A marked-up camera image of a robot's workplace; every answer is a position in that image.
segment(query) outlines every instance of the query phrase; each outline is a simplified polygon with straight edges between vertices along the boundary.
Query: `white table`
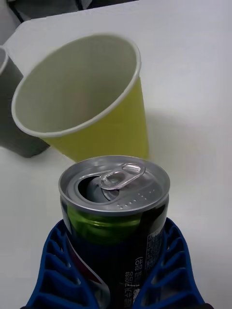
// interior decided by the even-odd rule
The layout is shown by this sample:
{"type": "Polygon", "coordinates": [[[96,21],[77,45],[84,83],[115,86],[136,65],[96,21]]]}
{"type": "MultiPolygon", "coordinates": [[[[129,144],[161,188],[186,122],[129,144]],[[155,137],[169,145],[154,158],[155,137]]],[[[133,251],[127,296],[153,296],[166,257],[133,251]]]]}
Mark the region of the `white table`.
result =
{"type": "MultiPolygon", "coordinates": [[[[168,215],[215,309],[232,305],[231,15],[230,0],[140,0],[28,21],[5,44],[25,74],[89,33],[117,32],[137,43],[150,156],[171,178],[168,215]]],[[[51,148],[32,159],[0,149],[3,309],[19,309],[34,289],[44,241],[62,217],[58,179],[70,164],[51,148]]]]}

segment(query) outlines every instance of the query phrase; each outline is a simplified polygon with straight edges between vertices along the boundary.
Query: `aluminum can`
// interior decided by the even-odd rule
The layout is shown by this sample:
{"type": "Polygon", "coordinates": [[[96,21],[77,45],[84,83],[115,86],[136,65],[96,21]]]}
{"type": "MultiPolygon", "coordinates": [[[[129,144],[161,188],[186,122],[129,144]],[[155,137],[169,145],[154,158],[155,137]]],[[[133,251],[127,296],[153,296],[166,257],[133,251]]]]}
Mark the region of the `aluminum can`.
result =
{"type": "Polygon", "coordinates": [[[73,263],[100,308],[131,308],[162,246],[170,179],[129,156],[79,162],[59,180],[73,263]]]}

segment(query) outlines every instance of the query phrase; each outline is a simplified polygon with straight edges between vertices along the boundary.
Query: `yellow paper cup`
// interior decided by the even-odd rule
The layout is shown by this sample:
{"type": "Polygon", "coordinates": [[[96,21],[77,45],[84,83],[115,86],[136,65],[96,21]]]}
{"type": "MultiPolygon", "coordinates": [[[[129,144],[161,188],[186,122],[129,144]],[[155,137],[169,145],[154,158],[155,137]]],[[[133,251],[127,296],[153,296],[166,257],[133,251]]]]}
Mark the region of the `yellow paper cup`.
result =
{"type": "Polygon", "coordinates": [[[101,155],[148,156],[138,47],[115,34],[70,42],[48,55],[17,87],[12,115],[78,162],[101,155]]]}

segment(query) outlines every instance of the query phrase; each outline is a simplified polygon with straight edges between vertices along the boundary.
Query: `background object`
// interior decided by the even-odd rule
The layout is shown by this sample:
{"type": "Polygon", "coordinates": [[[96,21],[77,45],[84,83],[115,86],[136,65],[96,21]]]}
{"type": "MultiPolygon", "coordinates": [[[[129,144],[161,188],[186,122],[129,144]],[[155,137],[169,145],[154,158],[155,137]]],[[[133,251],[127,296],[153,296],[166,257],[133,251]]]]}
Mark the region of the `background object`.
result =
{"type": "Polygon", "coordinates": [[[135,0],[8,0],[8,5],[22,23],[33,18],[71,13],[130,1],[135,0]]]}
{"type": "Polygon", "coordinates": [[[48,145],[22,132],[12,118],[12,97],[22,78],[22,73],[0,46],[0,146],[23,157],[32,157],[40,154],[48,145]]]}
{"type": "Polygon", "coordinates": [[[14,95],[17,126],[75,162],[148,156],[141,58],[115,34],[70,42],[40,62],[14,95]]]}
{"type": "Polygon", "coordinates": [[[6,0],[0,0],[0,45],[6,42],[19,25],[18,18],[7,6],[6,0]]]}

